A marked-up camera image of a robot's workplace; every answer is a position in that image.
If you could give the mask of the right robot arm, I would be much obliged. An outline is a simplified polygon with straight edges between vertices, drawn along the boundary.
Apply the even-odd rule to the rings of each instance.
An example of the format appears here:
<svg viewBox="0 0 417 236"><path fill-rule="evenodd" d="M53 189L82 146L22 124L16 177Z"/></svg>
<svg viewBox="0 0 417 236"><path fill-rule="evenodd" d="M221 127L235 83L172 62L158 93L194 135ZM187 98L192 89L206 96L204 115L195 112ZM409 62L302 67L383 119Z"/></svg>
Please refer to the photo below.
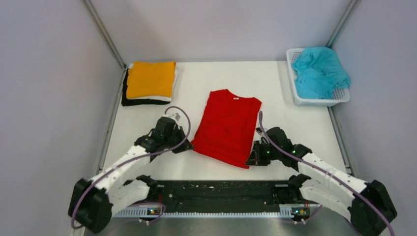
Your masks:
<svg viewBox="0 0 417 236"><path fill-rule="evenodd" d="M286 187L273 197L279 204L314 202L343 216L362 236L378 236L398 216L386 187L379 181L366 182L319 158L310 148L293 144L279 127L256 128L247 166L267 166L278 160L294 169Z"/></svg>

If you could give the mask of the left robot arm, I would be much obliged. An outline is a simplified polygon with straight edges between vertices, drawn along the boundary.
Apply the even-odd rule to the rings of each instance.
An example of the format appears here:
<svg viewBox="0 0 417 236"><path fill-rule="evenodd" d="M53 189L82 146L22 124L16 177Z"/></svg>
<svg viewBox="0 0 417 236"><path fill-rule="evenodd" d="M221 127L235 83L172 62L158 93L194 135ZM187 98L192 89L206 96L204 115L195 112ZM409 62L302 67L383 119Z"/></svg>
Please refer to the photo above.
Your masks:
<svg viewBox="0 0 417 236"><path fill-rule="evenodd" d="M126 207L157 199L157 183L142 174L156 157L193 148L179 126L180 115L163 115L149 133L139 137L130 149L106 170L89 179L81 178L73 188L68 215L74 229L99 233L112 217Z"/></svg>

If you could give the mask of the red t-shirt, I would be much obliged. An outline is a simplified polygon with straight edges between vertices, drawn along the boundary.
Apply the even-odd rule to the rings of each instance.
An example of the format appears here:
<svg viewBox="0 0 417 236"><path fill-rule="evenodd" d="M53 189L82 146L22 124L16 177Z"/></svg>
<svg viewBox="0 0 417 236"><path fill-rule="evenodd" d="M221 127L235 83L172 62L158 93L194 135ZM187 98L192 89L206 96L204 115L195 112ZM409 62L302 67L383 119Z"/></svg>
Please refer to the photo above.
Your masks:
<svg viewBox="0 0 417 236"><path fill-rule="evenodd" d="M227 89L211 91L192 145L194 151L248 169L261 101Z"/></svg>

